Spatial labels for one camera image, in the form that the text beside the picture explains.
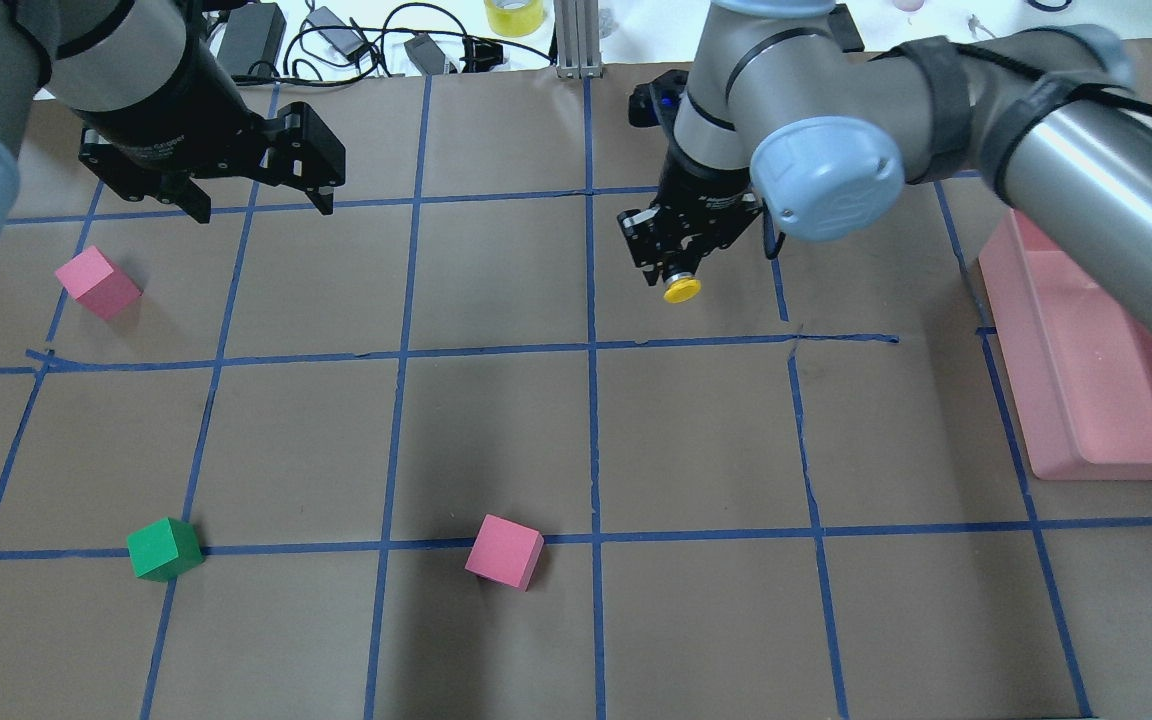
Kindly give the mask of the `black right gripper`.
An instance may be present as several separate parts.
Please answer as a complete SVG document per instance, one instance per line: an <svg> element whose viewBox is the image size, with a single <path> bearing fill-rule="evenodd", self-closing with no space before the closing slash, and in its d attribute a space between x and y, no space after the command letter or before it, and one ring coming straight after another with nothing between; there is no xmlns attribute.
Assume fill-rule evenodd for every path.
<svg viewBox="0 0 1152 720"><path fill-rule="evenodd" d="M617 228L649 287L667 266L698 275L702 264L738 240L763 213L748 170L714 170L670 151L647 209L617 214Z"/></svg>

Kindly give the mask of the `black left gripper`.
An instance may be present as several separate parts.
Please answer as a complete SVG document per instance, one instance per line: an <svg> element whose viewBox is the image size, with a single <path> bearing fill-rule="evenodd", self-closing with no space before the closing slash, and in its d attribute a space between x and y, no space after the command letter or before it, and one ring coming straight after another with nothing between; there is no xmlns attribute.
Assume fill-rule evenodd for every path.
<svg viewBox="0 0 1152 720"><path fill-rule="evenodd" d="M212 215L200 181L291 187L324 217L334 213L334 192L347 181L346 146L303 101L262 118L236 88L200 81L131 108L79 111L78 118L79 162L109 191L123 200L177 206L197 223Z"/></svg>

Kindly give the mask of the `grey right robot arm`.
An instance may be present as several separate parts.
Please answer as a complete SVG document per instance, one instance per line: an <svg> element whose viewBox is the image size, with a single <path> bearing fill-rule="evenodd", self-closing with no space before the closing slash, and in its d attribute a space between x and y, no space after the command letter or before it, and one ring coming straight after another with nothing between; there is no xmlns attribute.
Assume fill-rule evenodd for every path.
<svg viewBox="0 0 1152 720"><path fill-rule="evenodd" d="M876 223L909 184L980 174L1152 333L1152 103L1102 26L847 55L835 1L713 1L689 70L635 88L668 142L646 209L617 215L670 300L756 220L804 242Z"/></svg>

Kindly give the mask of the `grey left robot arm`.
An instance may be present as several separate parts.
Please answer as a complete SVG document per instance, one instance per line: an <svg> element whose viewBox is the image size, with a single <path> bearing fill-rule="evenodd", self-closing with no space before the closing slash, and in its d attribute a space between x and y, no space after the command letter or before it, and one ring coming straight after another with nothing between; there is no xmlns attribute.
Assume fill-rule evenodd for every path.
<svg viewBox="0 0 1152 720"><path fill-rule="evenodd" d="M0 1L0 234L18 197L18 151L38 91L84 126L79 160L126 200L206 223L200 179L288 185L321 214L346 182L346 147L306 103L266 119L205 40L233 1Z"/></svg>

